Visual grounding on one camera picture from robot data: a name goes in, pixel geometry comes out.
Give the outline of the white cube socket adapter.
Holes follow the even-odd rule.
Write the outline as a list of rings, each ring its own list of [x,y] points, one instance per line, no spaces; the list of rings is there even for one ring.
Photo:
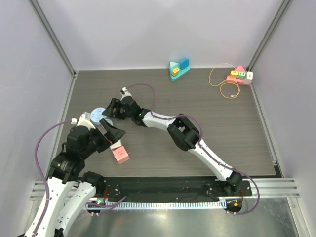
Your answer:
[[[112,151],[114,151],[114,150],[116,150],[117,148],[119,148],[121,146],[122,146],[121,140],[118,140],[117,142],[115,142],[112,145],[110,145],[110,149]]]

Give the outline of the light blue round power strip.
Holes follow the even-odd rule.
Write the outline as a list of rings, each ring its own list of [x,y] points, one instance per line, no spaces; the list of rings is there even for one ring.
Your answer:
[[[94,109],[90,114],[90,121],[94,125],[101,125],[100,120],[108,118],[106,115],[103,114],[104,111],[105,108],[102,107]]]

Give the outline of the pink cube socket adapter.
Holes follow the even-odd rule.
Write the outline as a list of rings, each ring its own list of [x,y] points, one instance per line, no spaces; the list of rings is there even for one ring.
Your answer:
[[[123,164],[126,161],[130,160],[129,154],[126,151],[124,146],[120,146],[112,151],[114,158],[118,164]]]

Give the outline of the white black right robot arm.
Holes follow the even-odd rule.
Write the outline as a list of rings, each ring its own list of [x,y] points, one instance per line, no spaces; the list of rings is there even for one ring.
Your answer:
[[[223,191],[235,195],[240,191],[242,175],[232,166],[220,159],[202,138],[202,129],[197,129],[189,120],[191,117],[179,114],[166,116],[140,107],[132,96],[121,99],[113,98],[103,115],[124,120],[130,118],[137,126],[157,128],[168,132],[175,145],[198,157],[219,181],[223,182]]]

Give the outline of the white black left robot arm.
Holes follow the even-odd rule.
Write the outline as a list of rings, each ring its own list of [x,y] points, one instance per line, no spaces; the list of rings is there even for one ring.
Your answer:
[[[89,171],[81,181],[78,177],[88,157],[110,148],[125,131],[102,119],[106,131],[102,133],[85,114],[69,123],[73,127],[62,144],[62,151],[52,160],[47,176],[38,168],[45,194],[34,220],[23,234],[25,237],[66,237],[87,202],[105,191],[102,175]]]

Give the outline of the yellow plug adapter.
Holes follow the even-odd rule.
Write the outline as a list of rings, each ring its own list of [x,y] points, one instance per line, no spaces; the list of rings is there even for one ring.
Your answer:
[[[175,67],[172,71],[171,74],[175,77],[176,75],[178,75],[180,72],[180,68],[179,67]]]

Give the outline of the blue plug adapter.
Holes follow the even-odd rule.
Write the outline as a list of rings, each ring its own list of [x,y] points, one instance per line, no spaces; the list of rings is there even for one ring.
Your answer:
[[[180,70],[186,69],[187,67],[189,67],[189,65],[190,65],[189,59],[188,59],[188,58],[183,59],[183,60],[179,63]]]

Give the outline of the yellow charger plug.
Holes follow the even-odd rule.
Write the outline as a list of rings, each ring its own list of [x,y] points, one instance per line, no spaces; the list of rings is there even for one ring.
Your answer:
[[[236,78],[238,75],[239,75],[239,71],[232,70],[232,71],[230,72],[230,76],[233,77],[233,78]]]

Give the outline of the green charger plug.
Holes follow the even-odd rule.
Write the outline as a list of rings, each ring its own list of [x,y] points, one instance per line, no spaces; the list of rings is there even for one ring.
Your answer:
[[[237,79],[245,79],[246,72],[239,71],[239,75],[236,77]]]

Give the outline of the white charger plug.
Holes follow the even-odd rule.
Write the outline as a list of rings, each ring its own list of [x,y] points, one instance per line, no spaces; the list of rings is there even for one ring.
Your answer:
[[[252,71],[247,71],[246,79],[249,81],[253,80],[253,72]]]

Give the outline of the teal triangular power strip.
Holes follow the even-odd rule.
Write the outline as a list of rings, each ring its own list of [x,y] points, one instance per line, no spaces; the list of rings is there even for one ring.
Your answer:
[[[187,67],[186,69],[184,70],[180,70],[179,74],[176,75],[175,77],[171,74],[171,71],[175,68],[175,67],[179,67],[179,63],[177,62],[169,62],[169,73],[170,73],[170,80],[172,82],[175,82],[177,81],[179,78],[183,77],[185,74],[187,74],[189,71],[190,71],[190,66]]]

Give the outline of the pink triangular power strip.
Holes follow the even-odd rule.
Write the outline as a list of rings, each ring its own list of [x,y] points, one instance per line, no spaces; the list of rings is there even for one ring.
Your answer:
[[[226,77],[226,81],[249,86],[253,81],[253,72],[246,71],[243,66],[238,66],[230,72]]]

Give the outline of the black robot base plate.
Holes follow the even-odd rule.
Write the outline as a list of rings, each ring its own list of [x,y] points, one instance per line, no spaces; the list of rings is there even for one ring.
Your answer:
[[[241,178],[232,182],[219,181],[214,176],[188,177],[105,177],[94,181],[97,184],[97,196],[104,193],[110,200],[124,196],[131,202],[141,200],[172,202],[177,198],[252,196],[250,182]]]

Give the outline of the aluminium frame post left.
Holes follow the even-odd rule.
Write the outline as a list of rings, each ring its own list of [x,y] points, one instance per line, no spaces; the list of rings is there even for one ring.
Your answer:
[[[35,14],[39,18],[43,28],[45,29],[46,33],[48,34],[53,46],[57,50],[59,56],[61,57],[62,61],[65,64],[66,68],[68,69],[68,71],[70,72],[72,77],[74,77],[76,75],[76,70],[73,68],[68,56],[66,55],[66,52],[64,51],[60,41],[58,40],[58,38],[57,38],[52,26],[50,25],[45,13],[43,12],[40,4],[38,3],[37,0],[29,0],[29,3],[31,5],[31,7],[33,8]]]

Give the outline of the aluminium frame post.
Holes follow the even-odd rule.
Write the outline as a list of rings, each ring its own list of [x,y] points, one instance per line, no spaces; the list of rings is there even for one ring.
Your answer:
[[[292,0],[282,0],[280,6],[278,7],[276,13],[274,14],[266,32],[263,35],[263,38],[261,39],[253,57],[251,58],[247,69],[252,70],[258,61],[260,55],[262,54],[263,50],[267,46],[268,42],[272,38],[274,32],[276,31],[278,25],[280,24],[282,18],[286,14],[288,8],[292,4]]]
[[[76,70],[73,68],[68,56],[66,55],[66,52],[64,51],[60,41],[58,40],[58,38],[57,38],[52,26],[50,25],[45,13],[43,12],[40,4],[38,3],[37,0],[29,0],[29,3],[31,5],[31,7],[33,8],[35,14],[39,18],[43,28],[45,29],[46,33],[48,34],[53,46],[57,50],[59,56],[61,57],[62,61],[65,64],[66,68],[68,69],[68,71],[70,72],[72,77],[74,77],[76,75]]]

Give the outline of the aluminium frame rail front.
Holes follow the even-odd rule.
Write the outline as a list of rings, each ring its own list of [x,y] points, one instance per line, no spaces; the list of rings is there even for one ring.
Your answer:
[[[293,178],[255,178],[260,198],[299,198],[300,194]],[[45,187],[43,181],[35,181],[30,200],[41,200]]]

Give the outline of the aluminium frame post right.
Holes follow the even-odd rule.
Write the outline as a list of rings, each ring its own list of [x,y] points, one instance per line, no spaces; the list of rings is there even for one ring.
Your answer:
[[[278,7],[276,13],[274,14],[266,32],[263,35],[263,38],[261,39],[253,57],[251,58],[247,69],[252,70],[258,61],[260,55],[262,54],[263,50],[267,46],[268,42],[272,38],[274,32],[276,31],[278,25],[280,24],[282,18],[286,14],[288,8],[292,4],[292,0],[282,0],[280,6]]]

